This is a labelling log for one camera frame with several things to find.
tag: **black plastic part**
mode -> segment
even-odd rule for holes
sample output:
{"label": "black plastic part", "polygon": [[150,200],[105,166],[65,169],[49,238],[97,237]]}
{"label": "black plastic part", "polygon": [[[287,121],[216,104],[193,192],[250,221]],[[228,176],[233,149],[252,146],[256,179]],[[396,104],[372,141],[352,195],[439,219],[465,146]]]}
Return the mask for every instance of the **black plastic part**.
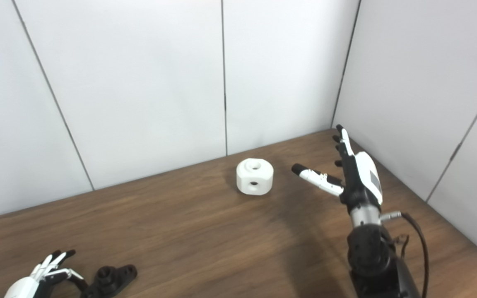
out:
{"label": "black plastic part", "polygon": [[396,256],[394,241],[379,225],[353,229],[348,259],[358,298],[420,298],[404,261]]}
{"label": "black plastic part", "polygon": [[119,294],[137,276],[134,265],[120,268],[104,266],[97,271],[93,283],[80,295],[81,298],[111,298]]}
{"label": "black plastic part", "polygon": [[331,175],[327,175],[327,182],[331,183],[331,184],[334,184],[334,185],[342,186],[341,185],[341,179],[336,178],[336,177],[331,176]]}
{"label": "black plastic part", "polygon": [[304,170],[308,170],[308,168],[306,166],[303,166],[302,164],[300,163],[296,163],[292,166],[292,172],[294,172],[294,174],[298,175],[301,174],[301,172],[303,172]]}
{"label": "black plastic part", "polygon": [[353,272],[360,276],[377,276],[388,270],[390,252],[395,246],[383,226],[366,224],[352,230],[347,237],[348,259]]}

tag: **panel seam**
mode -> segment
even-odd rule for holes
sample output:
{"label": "panel seam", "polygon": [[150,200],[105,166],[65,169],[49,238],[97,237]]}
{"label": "panel seam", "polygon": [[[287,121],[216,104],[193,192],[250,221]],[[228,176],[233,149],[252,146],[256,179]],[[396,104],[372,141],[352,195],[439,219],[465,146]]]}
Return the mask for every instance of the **panel seam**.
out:
{"label": "panel seam", "polygon": [[53,87],[51,86],[51,82],[49,81],[49,78],[47,77],[47,73],[45,72],[45,69],[43,68],[43,64],[40,60],[40,56],[38,55],[38,52],[36,51],[36,47],[34,47],[34,43],[32,42],[31,36],[29,34],[29,31],[27,30],[27,26],[25,25],[25,22],[23,21],[23,17],[21,16],[21,12],[19,11],[19,8],[17,7],[16,0],[11,0],[12,5],[14,6],[14,9],[17,13],[17,16],[19,18],[19,22],[21,23],[21,26],[23,28],[23,31],[25,32],[25,35],[27,36],[27,40],[29,42],[29,45],[32,48],[32,52],[34,53],[34,57],[36,58],[36,61],[38,62],[38,66],[40,66],[41,73],[43,75],[43,79],[45,80],[47,87],[49,88],[49,92],[51,93],[51,96],[53,97],[53,100],[55,102],[56,108],[58,109],[58,113],[60,114],[60,117],[62,118],[62,122],[64,123],[64,126],[67,130],[67,133],[71,139],[71,143],[76,151],[76,154],[78,156],[78,160],[80,160],[80,164],[82,165],[82,168],[84,169],[84,173],[86,174],[87,181],[89,181],[89,185],[91,186],[91,190],[95,190],[95,187],[93,186],[93,182],[91,181],[91,178],[89,177],[89,173],[87,172],[87,168],[84,164],[84,160],[82,159],[82,156],[80,154],[80,151],[78,150],[78,147],[75,143],[75,139],[72,136],[70,127],[67,124],[66,118],[64,117],[64,114],[62,113],[62,109],[60,108],[60,104],[58,104],[58,100],[55,96],[55,92],[53,90]]}
{"label": "panel seam", "polygon": [[454,160],[454,158],[456,157],[456,154],[458,154],[458,151],[460,150],[461,145],[465,142],[465,139],[466,139],[467,136],[469,135],[469,133],[470,133],[470,131],[472,130],[472,127],[474,126],[474,124],[476,123],[476,121],[477,121],[477,113],[476,113],[476,116],[474,117],[474,119],[472,120],[471,124],[469,125],[469,128],[468,128],[467,131],[465,132],[465,135],[464,135],[463,138],[461,139],[459,145],[456,147],[456,149],[454,149],[454,153],[452,154],[452,156],[450,157],[450,160],[449,160],[448,163],[446,164],[445,169],[443,170],[443,172],[442,172],[441,175],[439,176],[439,179],[437,179],[436,184],[434,185],[434,187],[433,187],[432,190],[430,191],[430,194],[428,195],[428,198],[426,198],[426,202],[430,201],[430,198],[432,197],[432,195],[434,194],[435,190],[436,190],[437,187],[439,186],[439,183],[441,182],[441,180],[442,180],[443,177],[445,176],[445,173],[447,172],[448,168],[450,167],[450,164],[452,163],[452,160]]}
{"label": "panel seam", "polygon": [[227,92],[226,92],[226,49],[224,41],[224,0],[220,0],[220,17],[222,19],[222,66],[223,66],[223,76],[224,76],[224,132],[225,132],[225,142],[226,142],[226,156],[228,155],[227,151]]}
{"label": "panel seam", "polygon": [[349,47],[347,48],[347,55],[345,57],[345,63],[343,64],[343,71],[342,71],[341,79],[340,79],[340,86],[338,87],[338,92],[337,92],[337,95],[336,95],[335,109],[332,112],[331,128],[334,128],[333,125],[335,123],[335,115],[336,115],[337,104],[338,104],[338,101],[340,99],[341,86],[343,84],[343,79],[345,77],[345,71],[347,69],[347,62],[349,61],[349,53],[351,51],[352,38],[354,37],[354,30],[356,29],[356,21],[358,20],[358,14],[360,13],[360,4],[361,3],[362,3],[362,1],[359,0],[358,1],[358,7],[356,8],[356,15],[354,16],[354,24],[352,25],[351,39],[349,40]]}

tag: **black fingertip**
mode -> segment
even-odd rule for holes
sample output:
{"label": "black fingertip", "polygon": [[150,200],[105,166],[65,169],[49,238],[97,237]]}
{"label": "black fingertip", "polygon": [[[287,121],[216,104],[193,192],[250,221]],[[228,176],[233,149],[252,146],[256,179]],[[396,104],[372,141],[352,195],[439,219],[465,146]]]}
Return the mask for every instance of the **black fingertip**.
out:
{"label": "black fingertip", "polygon": [[76,250],[74,249],[66,251],[66,258],[74,256],[74,254],[76,254]]}
{"label": "black fingertip", "polygon": [[53,251],[53,253],[51,254],[51,260],[54,260],[55,258],[58,258],[58,256],[60,256],[61,254],[62,254],[62,252],[60,250]]}
{"label": "black fingertip", "polygon": [[308,168],[306,166],[303,166],[302,164],[294,164],[292,166],[292,172],[294,172],[294,174],[298,175],[301,174],[301,172],[303,172],[304,170],[308,170]]}

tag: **white robotic hand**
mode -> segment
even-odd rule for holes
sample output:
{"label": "white robotic hand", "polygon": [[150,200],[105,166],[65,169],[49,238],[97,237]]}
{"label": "white robotic hand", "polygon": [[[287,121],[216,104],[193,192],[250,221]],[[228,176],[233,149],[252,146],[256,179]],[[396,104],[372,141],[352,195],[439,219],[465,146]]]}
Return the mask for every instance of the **white robotic hand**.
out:
{"label": "white robotic hand", "polygon": [[64,260],[74,254],[74,250],[53,252],[37,264],[29,276],[16,281],[5,298],[49,298],[53,286],[64,280],[73,282],[80,291],[85,290],[87,283],[80,274],[68,268],[58,269]]}
{"label": "white robotic hand", "polygon": [[347,130],[341,125],[337,126],[337,130],[340,135],[333,136],[333,139],[339,143],[336,149],[340,153],[341,160],[335,161],[335,164],[343,167],[345,186],[337,177],[322,174],[298,163],[292,166],[292,171],[302,179],[337,197],[348,197],[356,191],[369,191],[377,205],[382,205],[382,188],[375,163],[364,151],[354,154]]}

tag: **cable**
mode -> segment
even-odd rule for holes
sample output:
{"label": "cable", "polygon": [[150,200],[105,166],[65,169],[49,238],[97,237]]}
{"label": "cable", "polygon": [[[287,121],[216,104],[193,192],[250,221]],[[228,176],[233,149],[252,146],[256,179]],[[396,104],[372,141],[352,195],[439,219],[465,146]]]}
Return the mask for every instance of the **cable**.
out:
{"label": "cable", "polygon": [[426,240],[424,239],[424,235],[422,234],[421,227],[417,224],[415,219],[413,219],[408,213],[401,213],[401,216],[413,226],[417,234],[419,234],[419,238],[421,239],[422,254],[424,256],[424,283],[422,284],[421,298],[426,298],[426,293],[428,292],[428,279],[430,275],[430,265],[429,265],[430,261],[428,258],[428,246],[426,245]]}
{"label": "cable", "polygon": [[398,236],[397,238],[395,238],[395,242],[397,244],[402,244],[402,249],[401,249],[401,259],[403,259],[405,257],[405,253],[406,253],[406,246],[407,244],[409,243],[410,241],[410,236],[409,235],[400,235]]}

